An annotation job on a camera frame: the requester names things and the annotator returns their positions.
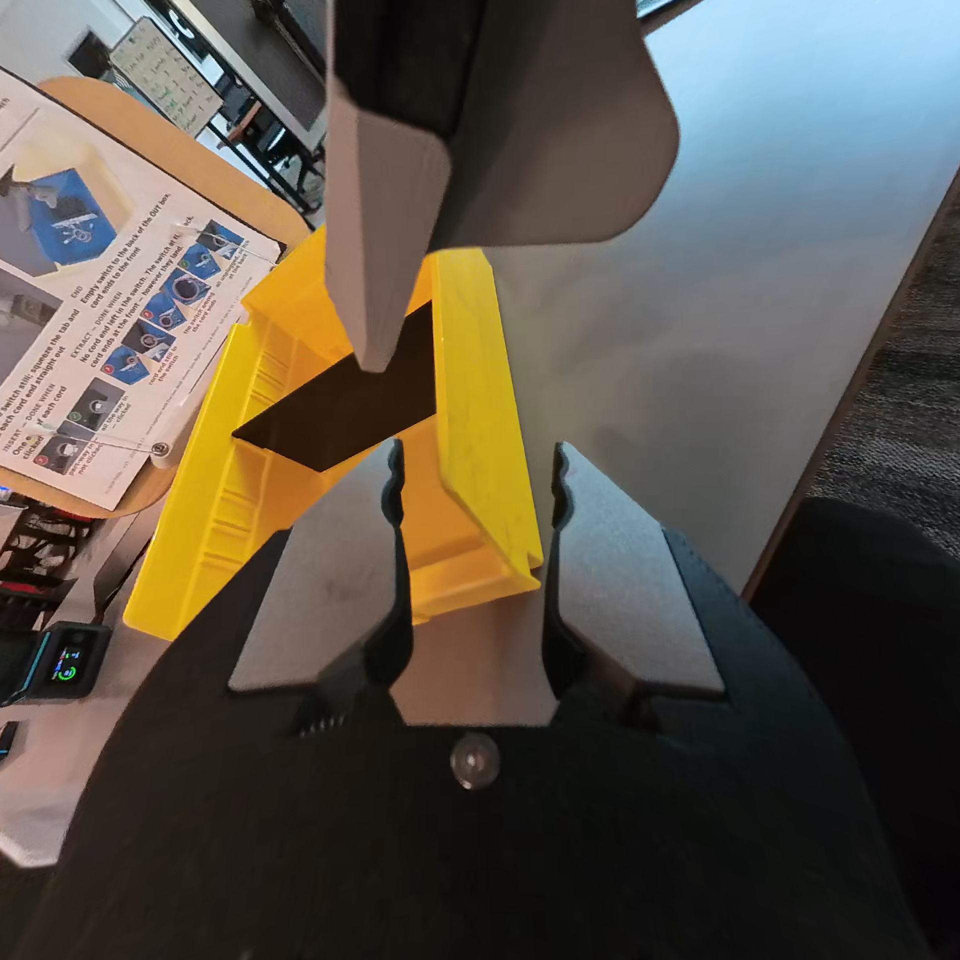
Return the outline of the instruction sheet on wooden stand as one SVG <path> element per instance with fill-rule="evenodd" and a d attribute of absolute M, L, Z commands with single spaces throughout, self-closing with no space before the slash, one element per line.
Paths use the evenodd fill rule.
<path fill-rule="evenodd" d="M 311 236 L 309 224 L 289 203 L 255 184 L 220 156 L 117 88 L 100 80 L 80 77 L 47 78 L 35 85 L 2 69 L 2 92 L 7 92 L 14 83 L 47 102 L 60 104 L 67 113 L 121 143 L 215 207 L 278 242 L 282 258 Z M 208 388 L 208 385 L 200 386 L 191 395 L 193 408 L 174 439 L 173 452 L 158 462 L 142 466 L 114 510 L 98 507 L 6 467 L 1 468 L 1 484 L 18 495 L 95 520 L 145 511 L 162 501 L 173 486 Z"/>

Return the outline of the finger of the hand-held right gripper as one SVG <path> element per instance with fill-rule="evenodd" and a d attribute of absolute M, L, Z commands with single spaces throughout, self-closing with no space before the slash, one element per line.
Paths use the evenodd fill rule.
<path fill-rule="evenodd" d="M 679 145 L 634 2 L 487 2 L 438 248 L 613 239 L 659 197 Z"/>
<path fill-rule="evenodd" d="M 330 2 L 327 291 L 382 373 L 447 192 L 467 81 L 467 2 Z"/>

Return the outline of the whiteboard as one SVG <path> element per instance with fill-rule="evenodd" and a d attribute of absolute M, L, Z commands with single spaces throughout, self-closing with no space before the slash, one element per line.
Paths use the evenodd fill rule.
<path fill-rule="evenodd" d="M 223 99 L 149 16 L 109 51 L 110 67 L 167 121 L 191 138 L 210 126 Z"/>

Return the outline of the small black screen device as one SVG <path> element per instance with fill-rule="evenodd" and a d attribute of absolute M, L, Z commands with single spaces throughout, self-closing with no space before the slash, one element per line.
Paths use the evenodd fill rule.
<path fill-rule="evenodd" d="M 1 707 L 88 697 L 112 635 L 109 626 L 73 621 L 43 630 L 3 630 Z"/>

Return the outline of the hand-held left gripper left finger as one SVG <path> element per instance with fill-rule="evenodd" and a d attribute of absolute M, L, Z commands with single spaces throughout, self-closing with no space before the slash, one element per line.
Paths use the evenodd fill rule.
<path fill-rule="evenodd" d="M 402 536 L 404 449 L 381 442 L 294 522 L 227 687 L 315 690 L 352 702 L 390 690 L 414 632 Z"/>

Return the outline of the yellow plastic bin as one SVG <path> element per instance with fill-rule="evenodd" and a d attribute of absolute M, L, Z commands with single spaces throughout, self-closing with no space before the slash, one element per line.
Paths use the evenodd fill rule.
<path fill-rule="evenodd" d="M 353 354 L 323 279 L 327 229 L 245 298 L 124 610 L 173 642 L 270 537 L 375 447 L 315 472 L 236 428 Z M 408 315 L 433 304 L 437 412 L 397 436 L 414 625 L 538 588 L 544 561 L 493 270 L 482 250 L 426 257 Z"/>

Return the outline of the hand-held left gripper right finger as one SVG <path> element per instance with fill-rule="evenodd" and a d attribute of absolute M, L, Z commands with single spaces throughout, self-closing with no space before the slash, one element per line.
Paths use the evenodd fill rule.
<path fill-rule="evenodd" d="M 598 688 L 723 699 L 726 687 L 662 525 L 576 447 L 554 449 L 541 656 L 557 701 Z"/>

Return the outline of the person's leg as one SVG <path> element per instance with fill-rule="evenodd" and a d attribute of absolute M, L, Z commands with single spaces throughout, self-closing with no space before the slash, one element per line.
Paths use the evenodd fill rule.
<path fill-rule="evenodd" d="M 751 607 L 854 750 L 933 953 L 958 958 L 958 558 L 888 512 L 810 497 Z"/>

